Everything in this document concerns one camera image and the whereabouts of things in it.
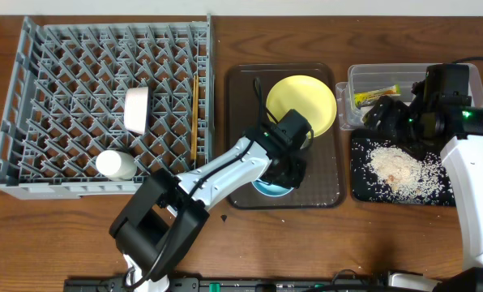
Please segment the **black waste tray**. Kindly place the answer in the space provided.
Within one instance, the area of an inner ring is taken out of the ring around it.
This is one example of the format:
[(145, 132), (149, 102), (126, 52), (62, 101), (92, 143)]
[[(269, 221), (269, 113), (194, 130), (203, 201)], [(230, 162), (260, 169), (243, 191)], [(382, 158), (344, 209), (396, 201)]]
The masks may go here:
[(440, 156), (424, 150), (418, 158), (377, 133), (350, 135), (350, 174), (356, 200), (389, 204), (455, 206)]

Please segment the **dark brown serving tray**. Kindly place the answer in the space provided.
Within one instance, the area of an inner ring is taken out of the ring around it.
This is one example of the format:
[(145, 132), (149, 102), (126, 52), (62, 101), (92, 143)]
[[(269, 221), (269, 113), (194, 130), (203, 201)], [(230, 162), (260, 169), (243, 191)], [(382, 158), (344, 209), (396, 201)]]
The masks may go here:
[[(226, 145), (231, 148), (243, 131), (256, 123), (258, 101), (252, 80), (259, 77), (263, 92), (291, 75), (309, 75), (335, 87), (331, 69), (317, 63), (281, 63), (236, 65), (225, 77)], [(263, 210), (280, 208), (334, 208), (344, 201), (344, 163), (339, 143), (338, 125), (314, 139), (313, 146), (303, 155), (306, 174), (298, 189), (280, 197), (259, 192), (250, 182), (229, 196), (229, 203), (238, 209)]]

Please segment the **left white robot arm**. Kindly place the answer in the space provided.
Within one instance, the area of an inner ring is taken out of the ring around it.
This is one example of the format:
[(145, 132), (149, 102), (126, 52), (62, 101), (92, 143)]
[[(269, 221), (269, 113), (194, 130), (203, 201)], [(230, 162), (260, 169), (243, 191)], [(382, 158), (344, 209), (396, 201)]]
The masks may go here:
[(168, 274), (190, 250), (210, 209), (238, 188), (257, 180), (299, 187), (306, 170), (300, 152), (309, 138), (307, 130), (250, 128), (230, 150), (198, 169), (151, 174), (109, 228), (129, 264), (125, 289), (166, 290)]

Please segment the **spilled rice pile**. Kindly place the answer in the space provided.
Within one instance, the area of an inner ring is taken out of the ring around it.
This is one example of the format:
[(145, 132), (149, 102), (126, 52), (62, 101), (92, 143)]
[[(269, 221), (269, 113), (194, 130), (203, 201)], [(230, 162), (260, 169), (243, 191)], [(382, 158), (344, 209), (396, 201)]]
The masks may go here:
[(419, 161), (397, 147), (378, 147), (367, 153), (370, 161), (365, 165), (376, 177), (368, 189), (379, 199), (400, 203), (425, 203), (445, 187), (440, 179), (440, 163), (434, 160)]

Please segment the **yellow round plate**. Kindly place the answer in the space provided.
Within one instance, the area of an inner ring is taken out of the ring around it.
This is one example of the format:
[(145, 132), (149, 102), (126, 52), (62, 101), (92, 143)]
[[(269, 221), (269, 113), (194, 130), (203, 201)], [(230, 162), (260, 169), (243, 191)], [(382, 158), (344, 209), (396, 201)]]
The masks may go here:
[(296, 110), (311, 125), (314, 138), (329, 130), (337, 113), (331, 89), (308, 75), (292, 75), (277, 82), (267, 94), (266, 107), (278, 120)]

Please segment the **grey plastic dish rack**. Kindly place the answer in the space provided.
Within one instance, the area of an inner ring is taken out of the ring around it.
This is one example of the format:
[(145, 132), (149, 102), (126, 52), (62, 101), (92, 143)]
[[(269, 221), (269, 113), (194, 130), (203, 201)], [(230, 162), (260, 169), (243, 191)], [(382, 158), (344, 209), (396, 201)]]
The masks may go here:
[[(152, 172), (174, 174), (214, 153), (214, 28), (176, 23), (35, 24), (25, 18), (0, 126), (0, 191), (21, 200), (134, 193)], [(126, 91), (150, 88), (143, 135), (124, 125)], [(112, 181), (105, 150), (137, 173)]]

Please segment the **white bowl with crumbs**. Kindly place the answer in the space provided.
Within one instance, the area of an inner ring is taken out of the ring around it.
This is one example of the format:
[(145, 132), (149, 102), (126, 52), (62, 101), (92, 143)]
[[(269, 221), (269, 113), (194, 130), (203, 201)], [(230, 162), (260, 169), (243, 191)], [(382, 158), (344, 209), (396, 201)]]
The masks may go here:
[(131, 88), (126, 91), (124, 125), (128, 131), (143, 135), (147, 127), (150, 88)]

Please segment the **light blue bowl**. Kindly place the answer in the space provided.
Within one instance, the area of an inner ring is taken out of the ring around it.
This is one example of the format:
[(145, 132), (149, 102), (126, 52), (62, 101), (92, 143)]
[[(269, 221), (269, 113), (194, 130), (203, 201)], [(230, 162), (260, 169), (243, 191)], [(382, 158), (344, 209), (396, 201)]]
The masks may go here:
[(261, 180), (253, 181), (252, 185), (259, 193), (268, 197), (281, 197), (293, 190), (293, 187), (285, 188)]

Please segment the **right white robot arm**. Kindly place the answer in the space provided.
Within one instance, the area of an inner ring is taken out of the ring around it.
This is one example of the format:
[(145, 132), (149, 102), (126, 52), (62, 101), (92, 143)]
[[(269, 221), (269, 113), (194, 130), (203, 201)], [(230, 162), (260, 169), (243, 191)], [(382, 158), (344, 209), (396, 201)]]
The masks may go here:
[(405, 105), (381, 97), (363, 121), (391, 141), (439, 152), (455, 194), (464, 270), (434, 290), (483, 291), (483, 108), (463, 98)]

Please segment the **black equipment rail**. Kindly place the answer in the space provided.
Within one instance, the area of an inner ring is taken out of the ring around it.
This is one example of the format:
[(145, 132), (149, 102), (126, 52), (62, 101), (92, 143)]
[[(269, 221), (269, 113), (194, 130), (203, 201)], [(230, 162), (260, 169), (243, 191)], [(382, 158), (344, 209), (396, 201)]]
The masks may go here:
[[(70, 278), (66, 279), (64, 292), (120, 292), (124, 291), (124, 276), (109, 278)], [(378, 285), (396, 286), (400, 288), (431, 291), (439, 283), (422, 274), (387, 272), (377, 277), (359, 275), (351, 269), (336, 273), (329, 281), (299, 281), (272, 279), (200, 279), (196, 277), (165, 277), (157, 283), (147, 282), (139, 287), (140, 291), (304, 291), (328, 285)]]

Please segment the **clear plastic waste bin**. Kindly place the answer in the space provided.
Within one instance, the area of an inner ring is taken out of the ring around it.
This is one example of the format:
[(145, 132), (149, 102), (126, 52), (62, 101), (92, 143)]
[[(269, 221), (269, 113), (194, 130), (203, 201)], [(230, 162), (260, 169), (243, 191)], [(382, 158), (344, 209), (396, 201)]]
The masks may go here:
[(338, 123), (342, 131), (363, 128), (362, 118), (370, 108), (355, 106), (354, 94), (399, 85), (396, 100), (407, 105), (414, 98), (412, 85), (422, 81), (431, 63), (358, 64), (348, 69), (348, 81), (336, 85)]

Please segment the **white cup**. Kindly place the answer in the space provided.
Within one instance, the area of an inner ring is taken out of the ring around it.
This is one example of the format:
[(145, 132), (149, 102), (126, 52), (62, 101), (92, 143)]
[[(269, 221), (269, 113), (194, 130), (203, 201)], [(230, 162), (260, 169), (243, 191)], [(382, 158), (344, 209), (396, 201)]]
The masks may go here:
[(96, 158), (96, 168), (112, 181), (131, 180), (137, 173), (135, 159), (128, 153), (115, 150), (101, 152)]

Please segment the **green yellow snack wrapper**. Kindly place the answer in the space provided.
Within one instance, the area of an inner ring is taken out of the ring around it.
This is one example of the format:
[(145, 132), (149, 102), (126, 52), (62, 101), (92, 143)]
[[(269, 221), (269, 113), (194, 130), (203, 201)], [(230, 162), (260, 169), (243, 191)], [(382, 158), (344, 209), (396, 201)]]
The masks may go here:
[(391, 96), (398, 97), (401, 95), (401, 89), (398, 84), (387, 88), (376, 89), (369, 92), (360, 92), (354, 94), (354, 102), (357, 108), (372, 106), (380, 97)]

